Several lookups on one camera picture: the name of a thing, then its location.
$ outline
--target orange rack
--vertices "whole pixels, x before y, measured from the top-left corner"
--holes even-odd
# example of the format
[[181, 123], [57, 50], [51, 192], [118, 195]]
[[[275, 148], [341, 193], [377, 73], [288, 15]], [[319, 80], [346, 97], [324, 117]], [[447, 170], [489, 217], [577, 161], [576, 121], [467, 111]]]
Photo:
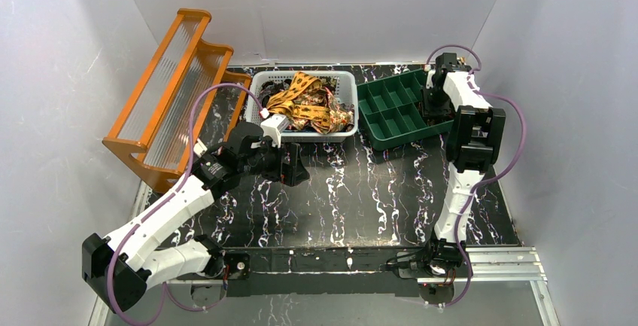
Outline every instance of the orange rack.
[[[188, 117], [197, 96], [221, 82], [250, 88], [251, 77], [228, 72], [233, 49], [202, 40], [211, 21], [207, 11], [182, 8], [102, 143], [153, 190], [165, 193], [184, 173], [189, 153]], [[217, 91], [199, 111], [199, 136]], [[239, 96], [229, 131], [237, 124], [246, 93]]]

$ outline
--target floor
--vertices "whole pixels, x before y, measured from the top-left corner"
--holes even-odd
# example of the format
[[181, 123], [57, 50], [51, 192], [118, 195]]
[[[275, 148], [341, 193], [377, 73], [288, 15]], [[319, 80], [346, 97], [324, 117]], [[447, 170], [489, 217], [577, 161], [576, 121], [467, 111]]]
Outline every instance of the floor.
[[[306, 66], [236, 68], [341, 70], [361, 84], [413, 66]], [[200, 139], [223, 138], [237, 90], [217, 94]], [[387, 151], [370, 148], [361, 130], [342, 144], [305, 144], [302, 162], [310, 180], [285, 187], [255, 176], [244, 178], [213, 206], [184, 223], [164, 247], [208, 234], [226, 247], [414, 246], [430, 235], [447, 188], [443, 145], [435, 136]], [[147, 204], [158, 197], [151, 194]], [[472, 206], [468, 240], [474, 245], [517, 245], [518, 237], [498, 184], [480, 190]]]

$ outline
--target green tray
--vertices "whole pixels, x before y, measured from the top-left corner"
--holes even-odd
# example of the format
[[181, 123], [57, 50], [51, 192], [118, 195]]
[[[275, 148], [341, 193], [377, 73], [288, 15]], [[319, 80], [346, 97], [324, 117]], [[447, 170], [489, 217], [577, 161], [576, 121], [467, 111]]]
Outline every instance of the green tray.
[[417, 109], [426, 79], [425, 71], [414, 70], [357, 85], [361, 124], [375, 150], [450, 131], [452, 120], [428, 126]]

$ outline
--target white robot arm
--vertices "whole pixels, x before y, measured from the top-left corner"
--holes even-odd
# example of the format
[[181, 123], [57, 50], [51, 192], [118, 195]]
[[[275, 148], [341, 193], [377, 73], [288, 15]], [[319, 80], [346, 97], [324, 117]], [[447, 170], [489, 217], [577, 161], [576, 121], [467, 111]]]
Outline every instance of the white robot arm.
[[496, 163], [505, 126], [505, 111], [493, 108], [470, 87], [469, 71], [470, 67], [459, 61], [456, 53], [438, 56], [428, 71], [422, 102], [424, 113], [428, 114], [438, 114], [437, 109], [454, 109], [454, 122], [445, 145], [450, 172], [448, 189], [426, 254], [430, 267], [446, 272], [463, 263], [456, 239], [465, 247], [471, 211], [470, 206], [464, 211], [463, 207], [473, 197], [474, 186]]
[[[84, 281], [112, 308], [106, 269], [120, 247], [113, 285], [117, 304], [124, 311], [135, 305], [148, 288], [170, 279], [187, 273], [219, 276], [230, 256], [207, 236], [197, 236], [178, 247], [156, 249], [185, 221], [236, 187], [244, 175], [261, 175], [289, 186], [308, 179], [309, 174], [299, 159], [299, 145], [292, 143], [281, 148], [281, 131], [286, 124], [287, 118], [279, 114], [263, 121], [261, 126], [239, 123], [227, 142], [204, 152], [193, 163], [190, 174], [178, 180], [177, 184], [184, 182], [180, 187], [173, 187], [106, 237], [94, 233], [85, 239]], [[134, 227], [134, 233], [127, 239]]]

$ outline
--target white backdrop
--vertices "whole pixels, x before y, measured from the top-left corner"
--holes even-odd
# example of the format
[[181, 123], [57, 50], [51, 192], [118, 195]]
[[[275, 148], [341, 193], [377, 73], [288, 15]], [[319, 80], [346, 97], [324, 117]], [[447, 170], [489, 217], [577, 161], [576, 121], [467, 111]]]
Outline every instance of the white backdrop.
[[496, 0], [135, 0], [157, 41], [180, 7], [213, 20], [204, 39], [234, 64], [422, 61], [440, 44], [472, 45]]
[[157, 43], [133, 0], [0, 0], [0, 324], [87, 324], [81, 245], [139, 178], [104, 145]]
[[[563, 326], [638, 318], [637, 23], [636, 0], [498, 0], [474, 49], [478, 85], [527, 116], [525, 152], [501, 185]], [[508, 110], [502, 169], [520, 132], [494, 104]]]

